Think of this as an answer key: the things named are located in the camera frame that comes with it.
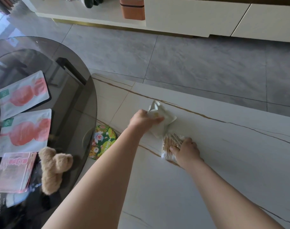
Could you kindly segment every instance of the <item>forearm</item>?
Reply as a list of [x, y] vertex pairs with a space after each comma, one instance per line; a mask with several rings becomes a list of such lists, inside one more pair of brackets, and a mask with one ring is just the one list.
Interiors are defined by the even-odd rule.
[[117, 228], [133, 160], [143, 132], [128, 127], [95, 162], [45, 228]]
[[283, 228], [202, 161], [187, 169], [218, 229]]

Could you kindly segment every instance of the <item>orange box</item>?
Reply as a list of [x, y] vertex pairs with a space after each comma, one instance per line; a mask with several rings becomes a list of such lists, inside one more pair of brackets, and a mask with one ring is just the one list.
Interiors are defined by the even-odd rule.
[[145, 20], [144, 0], [120, 0], [120, 5], [124, 18]]

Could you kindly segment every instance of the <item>colorful round tin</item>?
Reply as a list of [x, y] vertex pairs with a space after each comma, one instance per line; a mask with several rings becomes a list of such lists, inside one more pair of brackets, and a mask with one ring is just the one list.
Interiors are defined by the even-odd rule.
[[95, 128], [89, 158], [97, 160], [117, 139], [116, 132], [107, 125]]

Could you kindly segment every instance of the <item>plush toy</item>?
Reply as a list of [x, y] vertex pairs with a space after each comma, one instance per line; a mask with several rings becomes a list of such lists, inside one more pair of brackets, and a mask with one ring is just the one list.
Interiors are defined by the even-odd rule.
[[42, 191], [46, 195], [56, 192], [62, 182], [62, 173], [73, 164], [71, 154], [56, 154], [56, 150], [45, 147], [39, 151], [42, 167]]

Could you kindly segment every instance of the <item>glass table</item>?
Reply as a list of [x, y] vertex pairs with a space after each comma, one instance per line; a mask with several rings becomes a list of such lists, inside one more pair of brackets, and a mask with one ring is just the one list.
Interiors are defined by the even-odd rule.
[[68, 47], [50, 39], [0, 40], [0, 89], [39, 70], [45, 75], [51, 99], [28, 111], [52, 110], [48, 146], [72, 154], [74, 163], [63, 174], [59, 191], [47, 196], [41, 190], [42, 170], [37, 156], [25, 199], [16, 204], [21, 196], [0, 193], [0, 228], [42, 227], [74, 187], [89, 154], [97, 100], [93, 79], [83, 61]]

